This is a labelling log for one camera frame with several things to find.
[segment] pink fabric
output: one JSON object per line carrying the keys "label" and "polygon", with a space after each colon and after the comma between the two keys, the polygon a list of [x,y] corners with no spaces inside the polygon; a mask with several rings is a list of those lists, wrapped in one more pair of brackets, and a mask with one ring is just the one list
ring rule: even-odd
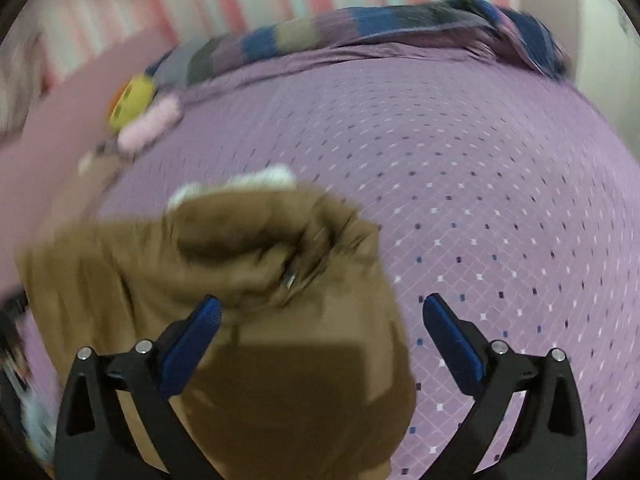
{"label": "pink fabric", "polygon": [[174,95],[161,98],[144,115],[122,129],[118,136],[118,150],[131,156],[141,152],[181,117],[180,99]]}
{"label": "pink fabric", "polygon": [[30,242],[79,159],[105,137],[113,94],[170,47],[149,31],[108,51],[54,88],[22,136],[0,148],[0,292],[18,282],[14,251]]}

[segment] brown towel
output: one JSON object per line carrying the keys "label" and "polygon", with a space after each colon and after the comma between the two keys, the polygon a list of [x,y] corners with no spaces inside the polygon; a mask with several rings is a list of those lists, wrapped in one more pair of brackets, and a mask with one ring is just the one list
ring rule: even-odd
{"label": "brown towel", "polygon": [[227,480],[390,473],[415,381],[378,228],[339,200],[202,197],[162,219],[78,225],[19,270],[63,380],[81,346],[128,351],[205,294],[222,300],[222,328],[172,405]]}

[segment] pink plush toy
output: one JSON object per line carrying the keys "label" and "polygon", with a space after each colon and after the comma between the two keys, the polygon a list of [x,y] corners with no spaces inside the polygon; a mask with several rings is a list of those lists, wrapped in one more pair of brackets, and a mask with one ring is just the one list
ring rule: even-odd
{"label": "pink plush toy", "polygon": [[121,129],[118,151],[134,156],[182,118],[180,99],[175,95],[162,97],[146,111]]}

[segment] purple bedsheet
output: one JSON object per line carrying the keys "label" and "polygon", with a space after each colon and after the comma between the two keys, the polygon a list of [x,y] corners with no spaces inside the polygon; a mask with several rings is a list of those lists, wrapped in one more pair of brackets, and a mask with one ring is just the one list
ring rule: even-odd
{"label": "purple bedsheet", "polygon": [[[422,326],[420,299],[439,292],[488,339],[567,351],[592,477],[640,412],[640,170],[571,85],[434,56],[262,81],[278,60],[246,67],[254,82],[188,110],[101,215],[158,214],[184,183],[276,162],[359,201],[382,225],[419,390],[393,476],[419,478],[472,402]],[[484,465],[499,457],[520,402],[514,396]]]}

